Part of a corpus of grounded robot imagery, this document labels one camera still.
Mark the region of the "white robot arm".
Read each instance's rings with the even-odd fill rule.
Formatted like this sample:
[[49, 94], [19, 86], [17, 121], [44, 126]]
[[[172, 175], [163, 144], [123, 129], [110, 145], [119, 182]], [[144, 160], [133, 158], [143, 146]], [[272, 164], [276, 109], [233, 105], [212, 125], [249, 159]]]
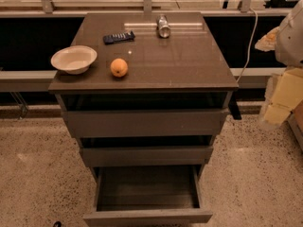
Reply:
[[276, 60], [286, 66], [281, 75], [272, 75], [265, 91], [260, 121], [268, 127], [279, 127], [303, 100], [303, 0], [257, 41], [260, 51], [274, 51]]

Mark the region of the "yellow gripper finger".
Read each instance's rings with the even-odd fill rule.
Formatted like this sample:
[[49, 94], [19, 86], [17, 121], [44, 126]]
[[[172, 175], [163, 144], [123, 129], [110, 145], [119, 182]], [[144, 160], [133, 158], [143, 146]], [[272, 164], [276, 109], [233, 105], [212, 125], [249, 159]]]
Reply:
[[303, 69], [288, 67], [281, 75], [272, 75], [265, 98], [263, 120], [280, 126], [303, 100]]
[[255, 48], [263, 52], [274, 51], [276, 48], [276, 35], [278, 32], [278, 26], [271, 29], [267, 34], [265, 34], [261, 39], [256, 42]]

